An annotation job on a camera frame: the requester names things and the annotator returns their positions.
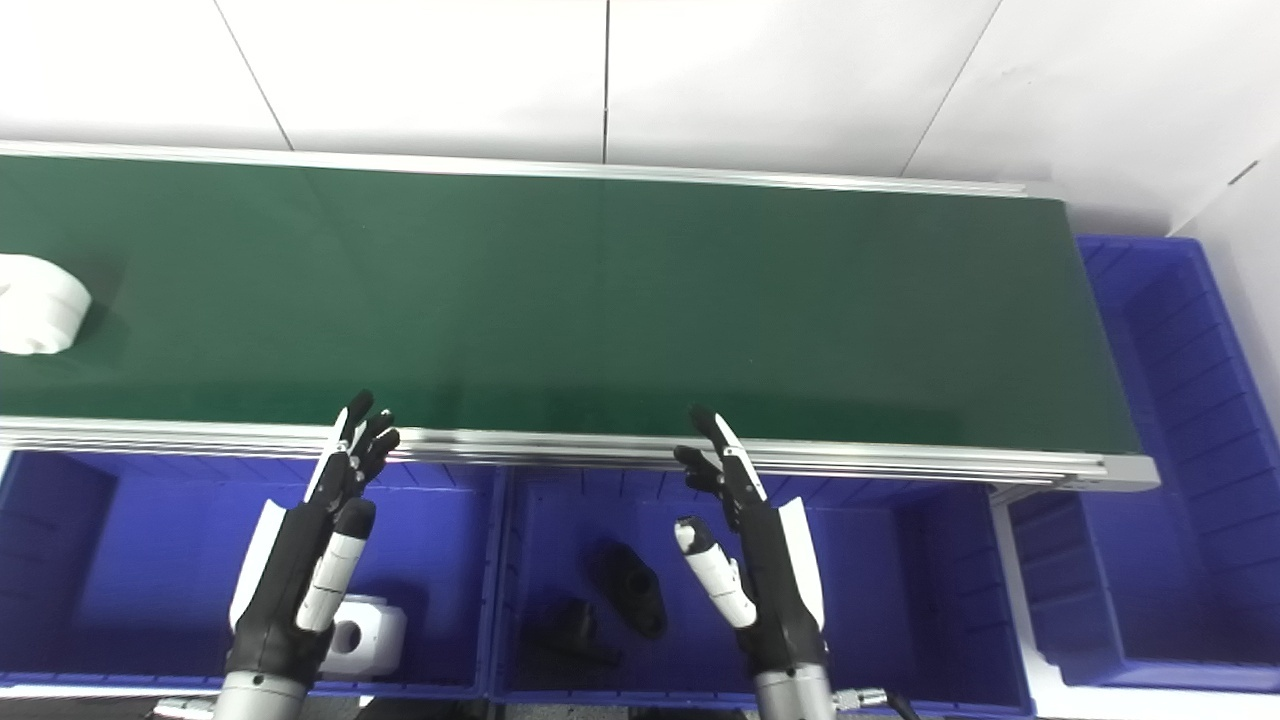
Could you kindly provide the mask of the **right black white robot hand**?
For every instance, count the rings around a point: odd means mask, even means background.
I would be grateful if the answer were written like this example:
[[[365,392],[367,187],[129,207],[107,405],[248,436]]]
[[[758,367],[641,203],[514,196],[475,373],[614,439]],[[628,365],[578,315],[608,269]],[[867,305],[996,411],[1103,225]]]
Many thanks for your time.
[[[675,523],[675,541],[719,615],[733,629],[754,675],[823,667],[826,607],[803,501],[777,505],[742,441],[716,411],[691,406],[690,420],[716,456],[678,445],[687,484],[718,498],[741,559],[730,556],[700,516]]]

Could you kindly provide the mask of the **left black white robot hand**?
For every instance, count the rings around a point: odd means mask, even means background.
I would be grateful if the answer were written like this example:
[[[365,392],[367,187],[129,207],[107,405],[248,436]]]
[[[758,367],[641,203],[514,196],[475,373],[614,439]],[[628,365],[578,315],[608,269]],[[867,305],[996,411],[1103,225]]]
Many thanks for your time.
[[[338,414],[303,500],[288,509],[234,625],[224,691],[302,700],[376,521],[369,483],[401,442],[396,416],[361,389]]]

